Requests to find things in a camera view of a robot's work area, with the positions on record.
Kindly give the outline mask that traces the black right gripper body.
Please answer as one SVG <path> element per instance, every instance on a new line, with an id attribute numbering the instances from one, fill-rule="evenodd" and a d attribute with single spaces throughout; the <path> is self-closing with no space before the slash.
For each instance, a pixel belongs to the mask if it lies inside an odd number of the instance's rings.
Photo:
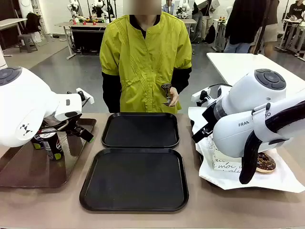
<path id="1" fill-rule="evenodd" d="M 211 104 L 206 108 L 206 110 L 203 112 L 202 116 L 204 119 L 208 122 L 209 126 L 215 126 L 216 124 L 216 118 L 214 115 L 214 104 Z"/>

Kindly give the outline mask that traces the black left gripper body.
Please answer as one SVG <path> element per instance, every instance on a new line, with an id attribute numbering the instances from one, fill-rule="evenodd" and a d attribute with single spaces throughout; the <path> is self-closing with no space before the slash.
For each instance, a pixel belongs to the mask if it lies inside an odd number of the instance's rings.
<path id="1" fill-rule="evenodd" d="M 64 128 L 67 135 L 81 135 L 83 128 L 77 123 L 79 119 L 79 117 L 74 117 L 67 120 L 68 124 Z"/>

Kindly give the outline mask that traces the person left hand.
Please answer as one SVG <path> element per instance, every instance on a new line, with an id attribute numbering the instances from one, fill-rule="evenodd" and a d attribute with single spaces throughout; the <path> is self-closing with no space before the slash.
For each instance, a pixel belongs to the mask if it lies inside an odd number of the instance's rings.
<path id="1" fill-rule="evenodd" d="M 174 87 L 171 87 L 169 90 L 169 96 L 171 99 L 171 102 L 169 103 L 169 107 L 176 106 L 179 101 L 179 94 L 177 92 L 177 89 Z"/>

